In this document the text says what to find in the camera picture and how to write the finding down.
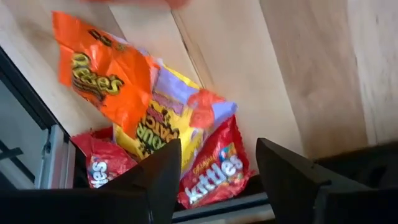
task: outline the crinkled plastic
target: crinkled plastic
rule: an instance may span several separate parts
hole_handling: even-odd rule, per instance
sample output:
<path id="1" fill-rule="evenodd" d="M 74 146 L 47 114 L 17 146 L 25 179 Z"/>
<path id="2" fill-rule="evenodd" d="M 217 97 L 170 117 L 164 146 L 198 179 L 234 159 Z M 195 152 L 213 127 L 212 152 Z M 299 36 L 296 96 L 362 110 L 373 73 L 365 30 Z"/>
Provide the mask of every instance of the crinkled plastic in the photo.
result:
<path id="1" fill-rule="evenodd" d="M 59 82 L 71 86 L 124 132 L 134 133 L 151 99 L 155 64 L 122 39 L 53 12 Z"/>
<path id="2" fill-rule="evenodd" d="M 236 111 L 236 104 L 201 89 L 187 77 L 161 66 L 152 100 L 140 120 L 136 137 L 115 126 L 115 140 L 138 161 L 170 140 L 182 145 L 182 176 L 191 168 L 205 139 Z"/>
<path id="3" fill-rule="evenodd" d="M 86 155 L 87 177 L 91 188 L 101 187 L 137 165 L 124 149 L 110 139 L 112 128 L 71 138 Z"/>
<path id="4" fill-rule="evenodd" d="M 234 115 L 206 140 L 180 181 L 178 201 L 195 208 L 229 199 L 245 188 L 251 175 Z"/>

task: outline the candy bag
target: candy bag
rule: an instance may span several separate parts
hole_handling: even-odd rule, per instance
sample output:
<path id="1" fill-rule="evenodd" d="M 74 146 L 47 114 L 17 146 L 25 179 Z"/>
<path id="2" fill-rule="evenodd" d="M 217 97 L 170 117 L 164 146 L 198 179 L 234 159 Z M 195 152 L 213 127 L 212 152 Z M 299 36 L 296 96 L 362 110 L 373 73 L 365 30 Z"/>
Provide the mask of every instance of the candy bag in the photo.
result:
<path id="1" fill-rule="evenodd" d="M 137 165 L 120 146 L 109 141 L 112 128 L 71 138 L 86 156 L 88 183 L 98 188 Z"/>
<path id="2" fill-rule="evenodd" d="M 115 126 L 115 140 L 140 161 L 170 140 L 181 139 L 183 176 L 207 136 L 235 111 L 235 103 L 201 89 L 163 65 L 146 115 L 138 123 L 136 137 L 130 138 Z"/>
<path id="3" fill-rule="evenodd" d="M 59 82 L 134 133 L 149 105 L 155 64 L 125 40 L 63 12 L 53 12 L 53 28 L 60 44 Z"/>
<path id="4" fill-rule="evenodd" d="M 178 201 L 185 208 L 195 208 L 226 200 L 240 193 L 251 175 L 234 115 L 206 140 L 180 181 Z"/>

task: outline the yellow candy bag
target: yellow candy bag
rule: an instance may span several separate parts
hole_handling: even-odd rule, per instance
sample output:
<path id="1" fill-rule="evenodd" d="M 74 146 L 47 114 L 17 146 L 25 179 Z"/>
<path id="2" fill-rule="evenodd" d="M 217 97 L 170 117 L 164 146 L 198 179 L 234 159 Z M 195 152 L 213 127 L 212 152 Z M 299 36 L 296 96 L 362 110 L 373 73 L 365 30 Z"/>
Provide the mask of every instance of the yellow candy bag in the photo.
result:
<path id="1" fill-rule="evenodd" d="M 114 137 L 137 161 L 150 156 L 172 139 L 182 145 L 182 176 L 193 164 L 212 130 L 236 111 L 236 104 L 201 89 L 178 72 L 161 66 L 146 115 L 131 138 L 114 125 Z"/>

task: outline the wood grain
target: wood grain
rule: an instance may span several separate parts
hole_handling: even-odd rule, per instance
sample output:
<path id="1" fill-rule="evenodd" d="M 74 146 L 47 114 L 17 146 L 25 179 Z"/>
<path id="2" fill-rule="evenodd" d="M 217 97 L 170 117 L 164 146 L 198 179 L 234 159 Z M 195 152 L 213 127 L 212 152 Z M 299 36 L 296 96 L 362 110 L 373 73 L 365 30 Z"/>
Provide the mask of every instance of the wood grain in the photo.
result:
<path id="1" fill-rule="evenodd" d="M 126 40 L 162 58 L 170 68 L 200 84 L 169 9 L 131 4 L 110 5 L 110 8 Z"/>
<path id="2" fill-rule="evenodd" d="M 252 168 L 259 136 L 302 154 L 259 2 L 193 0 L 173 15 L 203 85 L 237 102 Z"/>
<path id="3" fill-rule="evenodd" d="M 398 2 L 349 0 L 370 144 L 398 138 Z"/>
<path id="4" fill-rule="evenodd" d="M 346 0 L 260 2 L 307 155 L 365 146 Z"/>
<path id="5" fill-rule="evenodd" d="M 0 0 L 1 47 L 71 135 L 111 123 L 73 90 L 59 84 L 59 49 L 53 37 L 52 10 L 67 12 L 113 35 L 127 37 L 198 82 L 169 10 L 144 12 L 131 5 L 110 9 L 107 4 L 79 0 Z"/>
<path id="6" fill-rule="evenodd" d="M 92 6 L 73 1 L 0 1 L 1 47 L 71 135 L 110 123 L 94 106 L 58 83 L 59 49 L 53 38 L 51 10 L 61 7 L 109 31 L 117 27 L 111 23 L 113 17 L 108 16 L 106 23 L 96 17 L 98 10 L 109 15 L 109 8 L 98 6 L 94 10 Z"/>

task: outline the sour patch candy bag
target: sour patch candy bag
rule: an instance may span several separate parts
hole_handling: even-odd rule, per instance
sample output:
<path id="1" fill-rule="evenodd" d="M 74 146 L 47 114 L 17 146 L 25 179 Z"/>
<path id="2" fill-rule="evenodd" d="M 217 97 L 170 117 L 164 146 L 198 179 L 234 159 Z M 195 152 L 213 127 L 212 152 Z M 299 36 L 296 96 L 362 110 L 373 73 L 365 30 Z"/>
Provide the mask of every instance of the sour patch candy bag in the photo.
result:
<path id="1" fill-rule="evenodd" d="M 207 139 L 180 181 L 178 201 L 195 208 L 226 200 L 245 188 L 251 173 L 234 115 Z"/>
<path id="2" fill-rule="evenodd" d="M 235 110 L 235 103 L 161 66 L 152 100 L 138 123 L 136 136 L 130 138 L 115 126 L 115 140 L 140 161 L 172 139 L 180 139 L 183 176 L 191 168 L 207 136 Z"/>

